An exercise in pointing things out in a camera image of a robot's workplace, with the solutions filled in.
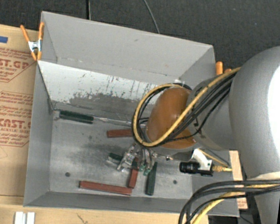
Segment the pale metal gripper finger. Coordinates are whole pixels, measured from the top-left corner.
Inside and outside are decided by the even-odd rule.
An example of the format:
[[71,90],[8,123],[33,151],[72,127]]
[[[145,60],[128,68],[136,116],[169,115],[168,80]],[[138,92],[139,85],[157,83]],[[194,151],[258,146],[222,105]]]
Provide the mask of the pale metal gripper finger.
[[117,166],[125,167],[124,160],[122,158],[108,156],[107,161]]
[[125,153],[117,166],[117,171],[122,171],[123,169],[130,168],[133,161],[134,156],[132,154]]

